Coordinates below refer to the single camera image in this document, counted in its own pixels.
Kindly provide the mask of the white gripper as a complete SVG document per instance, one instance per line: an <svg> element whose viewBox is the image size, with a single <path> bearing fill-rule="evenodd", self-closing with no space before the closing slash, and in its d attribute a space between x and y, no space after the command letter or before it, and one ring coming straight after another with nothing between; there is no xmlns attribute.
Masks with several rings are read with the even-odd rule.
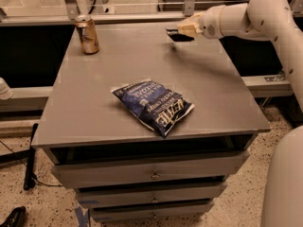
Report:
<svg viewBox="0 0 303 227"><path fill-rule="evenodd" d="M177 26L178 32L192 38L196 38L201 34L208 39L222 38L221 14L224 8L225 5L215 6L205 12L197 12L187 17Z"/></svg>

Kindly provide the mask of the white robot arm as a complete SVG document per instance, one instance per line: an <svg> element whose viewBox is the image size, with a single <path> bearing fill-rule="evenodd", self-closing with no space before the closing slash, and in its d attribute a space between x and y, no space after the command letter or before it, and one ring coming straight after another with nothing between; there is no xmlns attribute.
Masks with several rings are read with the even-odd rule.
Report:
<svg viewBox="0 0 303 227"><path fill-rule="evenodd" d="M178 26L188 37L268 40L303 109L303 32L287 0L249 0L196 13ZM269 166L260 227L303 227L303 126L277 144Z"/></svg>

